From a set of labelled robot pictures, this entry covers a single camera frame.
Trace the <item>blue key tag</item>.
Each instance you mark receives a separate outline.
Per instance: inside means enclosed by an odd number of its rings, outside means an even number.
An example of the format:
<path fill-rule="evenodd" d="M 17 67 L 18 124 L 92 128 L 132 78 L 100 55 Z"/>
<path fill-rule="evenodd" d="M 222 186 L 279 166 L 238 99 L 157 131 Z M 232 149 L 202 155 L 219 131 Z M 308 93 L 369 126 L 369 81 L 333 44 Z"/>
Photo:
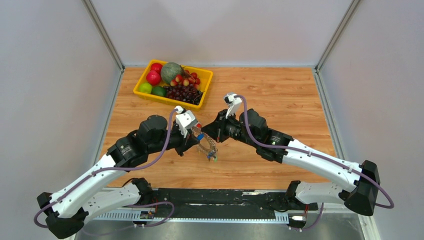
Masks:
<path fill-rule="evenodd" d="M 201 141 L 204 137 L 205 137 L 205 135 L 204 135 L 203 133 L 200 133 L 200 134 L 196 137 L 196 139 L 197 139 L 198 141 Z"/>

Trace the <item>grey disc keyring with rings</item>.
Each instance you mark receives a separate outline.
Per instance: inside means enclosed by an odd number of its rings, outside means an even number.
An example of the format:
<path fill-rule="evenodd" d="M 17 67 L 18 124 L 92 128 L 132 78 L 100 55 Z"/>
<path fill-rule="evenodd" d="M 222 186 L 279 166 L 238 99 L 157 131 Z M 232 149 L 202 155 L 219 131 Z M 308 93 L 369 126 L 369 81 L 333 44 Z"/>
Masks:
<path fill-rule="evenodd" d="M 201 133 L 204 134 L 204 138 L 199 141 L 199 144 L 197 145 L 198 152 L 204 154 L 209 161 L 213 161 L 214 158 L 217 158 L 218 148 L 215 141 L 206 133 L 202 132 L 201 128 L 194 126 L 192 131 L 196 137 Z"/>

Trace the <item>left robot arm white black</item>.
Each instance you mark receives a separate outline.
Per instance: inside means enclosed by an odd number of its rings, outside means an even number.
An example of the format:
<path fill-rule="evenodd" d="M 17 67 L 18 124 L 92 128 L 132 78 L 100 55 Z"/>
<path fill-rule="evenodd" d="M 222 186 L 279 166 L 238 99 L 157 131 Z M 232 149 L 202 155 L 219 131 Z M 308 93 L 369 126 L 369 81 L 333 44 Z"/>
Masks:
<path fill-rule="evenodd" d="M 181 113 L 172 111 L 168 118 L 149 116 L 138 129 L 118 139 L 78 179 L 55 193 L 44 192 L 37 197 L 40 213 L 46 216 L 41 227 L 49 229 L 58 239 L 65 239 L 106 212 L 126 206 L 152 206 L 153 190 L 144 178 L 133 179 L 125 186 L 104 194 L 101 190 L 126 173 L 150 167 L 150 154 L 160 158 L 165 151 L 174 149 L 182 155 L 197 145 L 199 141 L 191 130 L 197 123 L 189 110 Z"/>

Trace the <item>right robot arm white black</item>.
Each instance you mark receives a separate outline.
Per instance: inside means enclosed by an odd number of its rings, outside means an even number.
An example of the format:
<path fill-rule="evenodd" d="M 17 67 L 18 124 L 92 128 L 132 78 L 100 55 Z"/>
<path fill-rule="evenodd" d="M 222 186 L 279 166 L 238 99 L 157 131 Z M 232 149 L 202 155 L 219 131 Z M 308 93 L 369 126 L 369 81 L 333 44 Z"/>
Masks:
<path fill-rule="evenodd" d="M 269 128 L 266 119 L 252 108 L 239 118 L 226 117 L 226 113 L 226 110 L 220 111 L 215 120 L 201 130 L 218 143 L 231 138 L 254 147 L 267 161 L 300 167 L 329 180 L 323 183 L 291 181 L 285 194 L 290 208 L 333 203 L 345 205 L 360 215 L 374 214 L 381 183 L 374 162 L 350 162 L 317 151 L 290 135 Z"/>

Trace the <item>dark purple grape bunch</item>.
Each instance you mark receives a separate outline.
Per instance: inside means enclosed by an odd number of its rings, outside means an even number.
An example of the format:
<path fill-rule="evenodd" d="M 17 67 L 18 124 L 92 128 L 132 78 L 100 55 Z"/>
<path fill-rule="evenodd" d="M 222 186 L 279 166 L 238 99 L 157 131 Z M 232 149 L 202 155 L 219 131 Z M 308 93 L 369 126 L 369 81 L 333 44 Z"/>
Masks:
<path fill-rule="evenodd" d="M 196 89 L 193 85 L 183 86 L 164 86 L 165 97 L 168 99 L 199 105 L 203 97 L 203 92 Z"/>

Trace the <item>dark green lime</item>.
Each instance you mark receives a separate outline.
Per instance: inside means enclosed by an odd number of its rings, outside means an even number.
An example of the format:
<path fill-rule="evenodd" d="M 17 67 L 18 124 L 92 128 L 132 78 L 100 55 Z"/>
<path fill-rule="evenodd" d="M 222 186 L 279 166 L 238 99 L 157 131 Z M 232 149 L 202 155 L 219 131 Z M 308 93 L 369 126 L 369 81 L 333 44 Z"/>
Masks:
<path fill-rule="evenodd" d="M 154 86 L 151 90 L 151 94 L 158 97 L 166 97 L 167 90 L 162 86 Z"/>

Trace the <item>yellow plastic tray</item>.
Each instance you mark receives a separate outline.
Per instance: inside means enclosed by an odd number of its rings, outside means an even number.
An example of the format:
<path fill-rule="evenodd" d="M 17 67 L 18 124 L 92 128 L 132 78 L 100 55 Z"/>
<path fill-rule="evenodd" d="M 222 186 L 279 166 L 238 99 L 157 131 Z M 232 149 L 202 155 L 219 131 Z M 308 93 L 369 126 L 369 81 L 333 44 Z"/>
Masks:
<path fill-rule="evenodd" d="M 210 70 L 153 59 L 133 93 L 142 99 L 198 111 L 206 99 L 212 77 Z"/>

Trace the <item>red cherry bunch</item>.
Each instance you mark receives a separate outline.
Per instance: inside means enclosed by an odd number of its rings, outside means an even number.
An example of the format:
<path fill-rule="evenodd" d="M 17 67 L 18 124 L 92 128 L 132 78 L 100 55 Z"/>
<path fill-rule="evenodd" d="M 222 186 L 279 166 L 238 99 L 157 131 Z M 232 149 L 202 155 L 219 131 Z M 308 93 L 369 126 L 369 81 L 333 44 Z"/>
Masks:
<path fill-rule="evenodd" d="M 183 75 L 178 74 L 175 79 L 170 82 L 170 86 L 191 87 L 199 90 L 200 83 L 201 80 L 196 72 L 189 72 L 188 70 L 184 70 Z"/>

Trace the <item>light green lime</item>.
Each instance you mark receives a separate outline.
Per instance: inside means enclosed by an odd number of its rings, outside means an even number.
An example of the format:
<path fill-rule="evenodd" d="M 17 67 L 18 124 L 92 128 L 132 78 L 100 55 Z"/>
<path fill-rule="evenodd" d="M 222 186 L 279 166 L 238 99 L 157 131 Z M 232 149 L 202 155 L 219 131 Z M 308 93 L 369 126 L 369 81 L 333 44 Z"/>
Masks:
<path fill-rule="evenodd" d="M 152 90 L 153 86 L 148 82 L 141 83 L 138 87 L 138 91 L 144 94 L 151 94 Z"/>

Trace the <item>red apple lower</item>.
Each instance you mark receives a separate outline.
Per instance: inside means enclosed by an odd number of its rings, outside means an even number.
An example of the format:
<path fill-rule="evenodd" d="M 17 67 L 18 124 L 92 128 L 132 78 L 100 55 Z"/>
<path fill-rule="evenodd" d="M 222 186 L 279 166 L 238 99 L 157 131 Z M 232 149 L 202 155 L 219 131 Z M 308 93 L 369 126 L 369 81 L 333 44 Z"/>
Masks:
<path fill-rule="evenodd" d="M 156 86 L 156 85 L 161 83 L 162 78 L 161 78 L 161 75 L 158 72 L 156 72 L 155 70 L 151 70 L 146 75 L 146 81 L 150 85 Z"/>

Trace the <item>red apple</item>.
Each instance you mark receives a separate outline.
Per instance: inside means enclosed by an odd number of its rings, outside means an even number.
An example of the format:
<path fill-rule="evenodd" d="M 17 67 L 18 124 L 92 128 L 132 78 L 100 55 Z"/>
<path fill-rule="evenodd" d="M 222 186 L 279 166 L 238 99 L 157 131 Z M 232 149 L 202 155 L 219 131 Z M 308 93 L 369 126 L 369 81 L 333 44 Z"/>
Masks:
<path fill-rule="evenodd" d="M 156 85 L 161 83 L 162 78 L 161 78 L 161 75 L 158 72 L 156 72 L 155 70 L 151 70 L 146 75 L 146 81 L 150 85 L 156 86 Z"/>
<path fill-rule="evenodd" d="M 162 67 L 163 67 L 163 65 L 161 63 L 154 62 L 154 63 L 151 64 L 150 70 L 155 71 L 156 73 L 158 73 L 160 75 Z"/>

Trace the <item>green melon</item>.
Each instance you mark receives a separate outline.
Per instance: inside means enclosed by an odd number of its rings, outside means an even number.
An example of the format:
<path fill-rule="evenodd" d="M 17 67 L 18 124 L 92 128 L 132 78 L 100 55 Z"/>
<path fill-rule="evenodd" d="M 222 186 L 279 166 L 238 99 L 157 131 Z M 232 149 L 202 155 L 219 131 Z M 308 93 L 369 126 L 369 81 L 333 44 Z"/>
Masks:
<path fill-rule="evenodd" d="M 183 75 L 184 69 L 181 65 L 175 62 L 165 63 L 160 71 L 161 79 L 168 85 L 176 78 L 177 75 Z"/>

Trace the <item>red apple upper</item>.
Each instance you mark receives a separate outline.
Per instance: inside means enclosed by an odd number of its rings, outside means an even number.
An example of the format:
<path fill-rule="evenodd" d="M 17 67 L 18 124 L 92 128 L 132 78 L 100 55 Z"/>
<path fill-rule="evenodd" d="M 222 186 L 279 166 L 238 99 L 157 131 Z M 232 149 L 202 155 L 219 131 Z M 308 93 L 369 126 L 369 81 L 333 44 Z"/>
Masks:
<path fill-rule="evenodd" d="M 163 65 L 161 63 L 154 62 L 154 63 L 151 64 L 150 70 L 155 71 L 156 73 L 158 73 L 160 75 L 162 67 L 163 67 Z"/>

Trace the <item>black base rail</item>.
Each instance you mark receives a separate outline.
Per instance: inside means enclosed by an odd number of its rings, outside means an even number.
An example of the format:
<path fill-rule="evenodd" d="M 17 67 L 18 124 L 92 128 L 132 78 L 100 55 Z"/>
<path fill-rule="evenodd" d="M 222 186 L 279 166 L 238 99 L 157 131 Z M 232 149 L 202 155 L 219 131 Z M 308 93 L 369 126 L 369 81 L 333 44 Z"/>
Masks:
<path fill-rule="evenodd" d="M 288 213 L 300 215 L 318 210 L 318 204 L 305 205 L 291 200 L 283 190 L 240 189 L 154 189 L 149 203 L 171 202 L 146 208 L 119 209 L 119 220 L 161 221 L 170 216 L 180 222 L 288 223 Z"/>

